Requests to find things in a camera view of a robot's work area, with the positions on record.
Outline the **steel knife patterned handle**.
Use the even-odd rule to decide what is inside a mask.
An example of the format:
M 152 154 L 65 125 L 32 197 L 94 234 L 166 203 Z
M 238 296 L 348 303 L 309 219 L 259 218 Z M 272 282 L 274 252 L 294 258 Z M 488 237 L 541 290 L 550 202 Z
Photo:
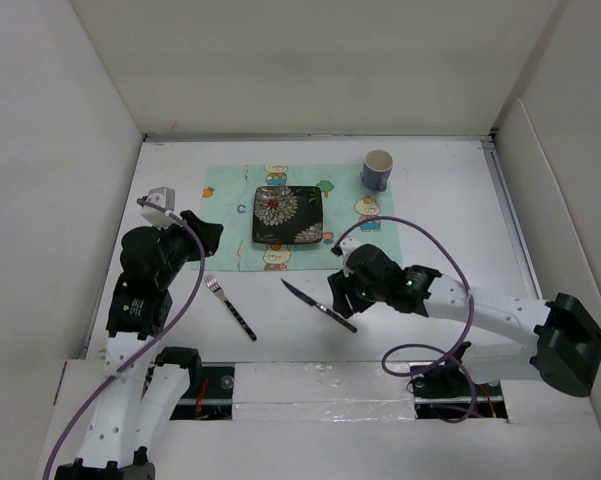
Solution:
M 308 296 L 304 292 L 300 291 L 298 288 L 296 288 L 293 285 L 291 285 L 286 280 L 282 279 L 281 282 L 295 297 L 297 297 L 302 302 L 306 303 L 307 305 L 311 306 L 312 308 L 320 310 L 324 315 L 327 315 L 329 318 L 331 318 L 332 320 L 336 321 L 337 323 L 339 323 L 341 326 L 343 326 L 344 328 L 346 328 L 350 332 L 352 332 L 352 333 L 357 333 L 358 332 L 358 329 L 353 324 L 351 324 L 346 319 L 342 318 L 340 315 L 338 315 L 337 313 L 335 313 L 334 311 L 332 311 L 328 307 L 326 307 L 324 304 L 322 304 L 322 303 L 318 302 L 317 300 L 311 298 L 310 296 Z

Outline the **steel fork black handle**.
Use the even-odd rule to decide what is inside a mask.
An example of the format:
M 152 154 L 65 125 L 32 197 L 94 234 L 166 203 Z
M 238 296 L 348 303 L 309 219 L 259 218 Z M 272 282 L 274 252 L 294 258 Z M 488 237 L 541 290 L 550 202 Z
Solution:
M 249 324 L 244 320 L 235 306 L 231 303 L 231 301 L 226 297 L 224 290 L 221 285 L 218 283 L 217 279 L 211 275 L 207 274 L 204 276 L 204 280 L 208 289 L 224 304 L 227 310 L 231 313 L 233 318 L 240 325 L 242 330 L 247 334 L 251 341 L 256 342 L 258 337 L 253 331 L 253 329 L 249 326 Z

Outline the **black floral square plate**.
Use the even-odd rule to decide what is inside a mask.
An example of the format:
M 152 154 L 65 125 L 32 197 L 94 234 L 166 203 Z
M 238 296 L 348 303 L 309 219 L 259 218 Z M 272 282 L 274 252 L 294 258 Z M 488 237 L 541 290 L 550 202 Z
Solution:
M 310 245 L 322 240 L 323 198 L 316 186 L 260 186 L 253 203 L 252 240 Z

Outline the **purple mug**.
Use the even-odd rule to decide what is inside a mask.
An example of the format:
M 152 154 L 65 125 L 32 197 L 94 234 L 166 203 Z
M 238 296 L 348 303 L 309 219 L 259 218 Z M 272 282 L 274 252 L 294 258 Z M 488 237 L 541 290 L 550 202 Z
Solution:
M 392 155 L 385 150 L 367 153 L 361 172 L 363 185 L 370 190 L 385 192 L 394 165 Z

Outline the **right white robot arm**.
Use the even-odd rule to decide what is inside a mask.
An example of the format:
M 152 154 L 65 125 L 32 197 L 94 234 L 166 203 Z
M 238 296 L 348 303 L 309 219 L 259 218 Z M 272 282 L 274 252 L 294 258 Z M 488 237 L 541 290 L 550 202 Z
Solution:
M 552 301 L 507 297 L 420 265 L 402 268 L 380 248 L 351 238 L 333 248 L 343 266 L 329 276 L 333 308 L 344 318 L 384 303 L 404 314 L 452 320 L 506 338 L 501 345 L 460 343 L 431 371 L 418 367 L 412 390 L 454 398 L 476 384 L 542 381 L 577 398 L 590 396 L 601 363 L 601 328 L 575 297 Z

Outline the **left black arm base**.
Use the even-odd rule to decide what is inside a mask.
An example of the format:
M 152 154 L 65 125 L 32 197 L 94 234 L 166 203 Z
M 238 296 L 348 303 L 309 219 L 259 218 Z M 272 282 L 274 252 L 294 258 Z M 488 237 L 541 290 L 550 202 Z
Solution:
M 232 419 L 235 386 L 233 363 L 203 363 L 198 386 L 190 387 L 176 405 L 173 421 Z

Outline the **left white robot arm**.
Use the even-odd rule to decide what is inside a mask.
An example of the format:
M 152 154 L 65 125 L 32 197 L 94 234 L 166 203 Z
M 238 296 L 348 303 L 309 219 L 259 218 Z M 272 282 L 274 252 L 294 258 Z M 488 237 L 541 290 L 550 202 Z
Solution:
M 152 479 L 150 453 L 182 396 L 202 387 L 197 350 L 160 348 L 178 322 L 169 315 L 169 287 L 188 262 L 203 265 L 218 249 L 223 227 L 193 212 L 164 207 L 121 241 L 119 275 L 106 324 L 105 378 L 73 415 L 52 448 L 60 450 L 86 410 L 92 412 L 72 462 L 45 464 L 46 479 Z

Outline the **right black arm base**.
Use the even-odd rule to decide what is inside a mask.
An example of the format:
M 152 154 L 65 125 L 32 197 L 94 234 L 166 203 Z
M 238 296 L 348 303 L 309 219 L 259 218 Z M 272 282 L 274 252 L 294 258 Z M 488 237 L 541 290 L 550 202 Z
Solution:
M 508 419 L 499 383 L 469 385 L 455 366 L 444 366 L 418 375 L 406 387 L 413 395 L 417 420 L 458 423 L 461 419 Z

